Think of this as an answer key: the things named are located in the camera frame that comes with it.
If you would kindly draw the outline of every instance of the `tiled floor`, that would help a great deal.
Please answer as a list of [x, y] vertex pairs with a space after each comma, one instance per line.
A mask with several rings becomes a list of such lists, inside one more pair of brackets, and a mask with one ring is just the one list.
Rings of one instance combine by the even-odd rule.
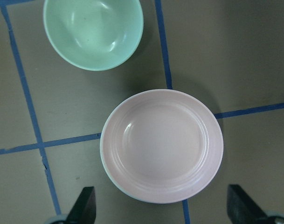
[[[76, 68], [56, 54], [43, 29], [42, 0], [7, 6], [47, 143], [37, 142], [0, 10], [0, 224], [41, 224], [55, 208], [68, 213], [85, 186], [96, 187], [97, 224], [184, 223], [181, 203], [143, 203], [119, 191], [103, 169], [94, 135], [129, 96], [166, 88], [155, 1], [141, 4], [145, 28], [137, 51], [102, 72]], [[174, 89], [195, 96], [213, 113], [284, 103], [284, 0], [163, 0], [162, 11]], [[262, 209], [284, 214], [284, 109], [218, 121], [222, 165], [188, 200], [192, 223], [230, 223], [230, 183], [240, 184]]]

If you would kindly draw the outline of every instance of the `tile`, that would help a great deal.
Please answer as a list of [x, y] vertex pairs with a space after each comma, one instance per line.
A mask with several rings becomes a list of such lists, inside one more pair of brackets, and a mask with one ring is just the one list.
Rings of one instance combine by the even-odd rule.
[[284, 102], [284, 0], [162, 1], [173, 87], [214, 113]]
[[219, 120], [224, 157], [213, 181], [189, 199], [193, 223], [231, 223], [228, 184], [239, 184], [264, 210], [284, 214], [284, 109]]
[[99, 133], [126, 98], [165, 88], [154, 3], [142, 1], [141, 43], [124, 64], [108, 71], [76, 68], [53, 50], [42, 23], [42, 0], [12, 5], [8, 12], [44, 141]]
[[62, 213], [68, 213], [83, 187], [96, 191], [96, 224], [184, 223], [182, 204], [132, 199], [110, 181], [100, 159], [99, 140], [46, 149]]
[[32, 143], [36, 138], [0, 11], [0, 149]]
[[0, 223], [42, 224], [54, 215], [38, 149], [0, 155]]

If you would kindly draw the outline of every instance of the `bowl rim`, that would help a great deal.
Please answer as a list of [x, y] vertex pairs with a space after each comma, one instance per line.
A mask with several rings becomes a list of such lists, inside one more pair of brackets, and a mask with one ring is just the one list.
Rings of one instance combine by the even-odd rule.
[[139, 15], [140, 15], [140, 30], [139, 30], [139, 37], [137, 38], [137, 42], [136, 45], [132, 48], [131, 52], [128, 54], [127, 57], [125, 57], [123, 60], [119, 61], [118, 63], [115, 63], [111, 66], [105, 66], [102, 68], [94, 68], [94, 67], [87, 67], [87, 66], [82, 66], [78, 63], [73, 62], [72, 60], [70, 60], [69, 58], [67, 58], [58, 48], [57, 46], [54, 44], [53, 39], [49, 33], [49, 29], [48, 29], [48, 23], [47, 23], [47, 7], [48, 7], [48, 3], [51, 0], [45, 0], [44, 4], [43, 4], [43, 26], [44, 26], [44, 30], [46, 32], [47, 38], [49, 40], [49, 42], [51, 43], [52, 47], [54, 48], [54, 50], [67, 62], [69, 62], [70, 64], [80, 68], [80, 69], [84, 69], [84, 70], [90, 70], [90, 71], [104, 71], [104, 70], [110, 70], [113, 68], [118, 67], [119, 65], [123, 64], [125, 61], [127, 61], [132, 55], [133, 53], [136, 51], [136, 49], [138, 48], [141, 39], [142, 39], [142, 35], [143, 35], [143, 31], [144, 31], [144, 14], [143, 14], [143, 10], [142, 10], [142, 6], [139, 0], [131, 0], [133, 2], [136, 3], [137, 9], [139, 10]]

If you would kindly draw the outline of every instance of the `dish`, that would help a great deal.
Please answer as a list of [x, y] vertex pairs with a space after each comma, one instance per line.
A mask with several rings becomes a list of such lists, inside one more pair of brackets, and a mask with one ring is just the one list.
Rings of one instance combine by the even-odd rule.
[[43, 24], [56, 52], [85, 70], [125, 62], [143, 33], [139, 0], [45, 0]]
[[175, 90], [150, 90], [122, 102], [108, 117], [100, 155], [112, 182], [144, 202], [194, 196], [215, 176], [222, 132], [199, 100]]

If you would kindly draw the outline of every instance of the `mint green bowl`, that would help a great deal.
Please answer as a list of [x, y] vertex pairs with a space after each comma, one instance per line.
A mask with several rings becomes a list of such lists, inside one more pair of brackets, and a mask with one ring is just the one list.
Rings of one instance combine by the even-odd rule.
[[139, 0], [46, 0], [43, 23], [56, 52], [85, 70], [108, 70], [125, 62], [143, 33]]

